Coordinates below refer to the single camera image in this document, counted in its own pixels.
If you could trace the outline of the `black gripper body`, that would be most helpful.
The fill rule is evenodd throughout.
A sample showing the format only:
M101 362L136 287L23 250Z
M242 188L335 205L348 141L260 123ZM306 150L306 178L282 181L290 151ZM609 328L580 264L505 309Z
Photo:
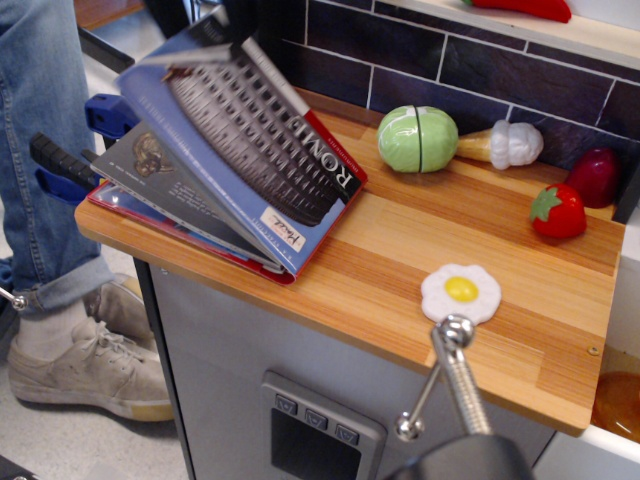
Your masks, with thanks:
M196 22L195 8L188 6L190 1L144 0L143 3L166 39Z

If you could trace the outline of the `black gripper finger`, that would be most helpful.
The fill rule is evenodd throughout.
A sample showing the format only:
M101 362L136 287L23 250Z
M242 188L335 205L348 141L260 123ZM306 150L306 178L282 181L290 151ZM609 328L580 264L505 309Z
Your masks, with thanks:
M245 40L258 30L258 0L223 0L234 40Z

